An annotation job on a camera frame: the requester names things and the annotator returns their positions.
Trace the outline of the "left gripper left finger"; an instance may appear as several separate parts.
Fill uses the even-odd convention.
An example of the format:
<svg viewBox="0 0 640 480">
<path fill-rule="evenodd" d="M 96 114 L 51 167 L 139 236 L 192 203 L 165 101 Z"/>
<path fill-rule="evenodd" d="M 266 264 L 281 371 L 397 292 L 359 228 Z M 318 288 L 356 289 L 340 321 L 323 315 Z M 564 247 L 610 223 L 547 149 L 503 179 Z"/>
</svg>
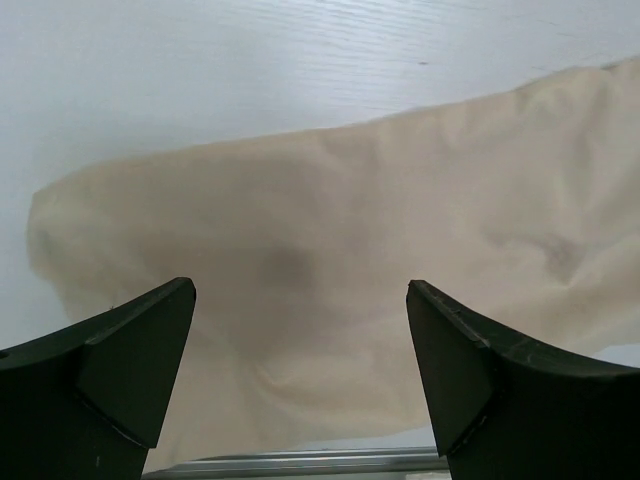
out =
<svg viewBox="0 0 640 480">
<path fill-rule="evenodd" d="M 138 479 L 157 447 L 195 286 L 173 279 L 1 353 L 4 479 Z"/>
</svg>

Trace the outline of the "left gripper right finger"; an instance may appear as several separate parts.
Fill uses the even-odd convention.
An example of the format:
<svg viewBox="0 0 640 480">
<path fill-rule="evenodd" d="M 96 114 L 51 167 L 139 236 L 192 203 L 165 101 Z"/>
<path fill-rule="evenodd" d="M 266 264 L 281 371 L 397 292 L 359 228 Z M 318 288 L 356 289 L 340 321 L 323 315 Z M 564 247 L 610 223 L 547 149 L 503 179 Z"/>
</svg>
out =
<svg viewBox="0 0 640 480">
<path fill-rule="evenodd" d="M 422 280 L 408 321 L 455 479 L 635 479 L 639 372 L 536 340 Z"/>
</svg>

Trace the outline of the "beige trousers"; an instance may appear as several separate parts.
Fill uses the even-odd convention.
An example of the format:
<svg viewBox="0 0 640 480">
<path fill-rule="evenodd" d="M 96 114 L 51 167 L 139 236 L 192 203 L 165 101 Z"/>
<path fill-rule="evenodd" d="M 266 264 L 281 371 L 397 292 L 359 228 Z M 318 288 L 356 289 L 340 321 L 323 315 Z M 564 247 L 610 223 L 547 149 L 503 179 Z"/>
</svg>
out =
<svg viewBox="0 0 640 480">
<path fill-rule="evenodd" d="M 34 195 L 26 239 L 75 321 L 194 282 L 147 471 L 423 427 L 411 280 L 578 353 L 638 341 L 639 62 L 94 164 Z"/>
</svg>

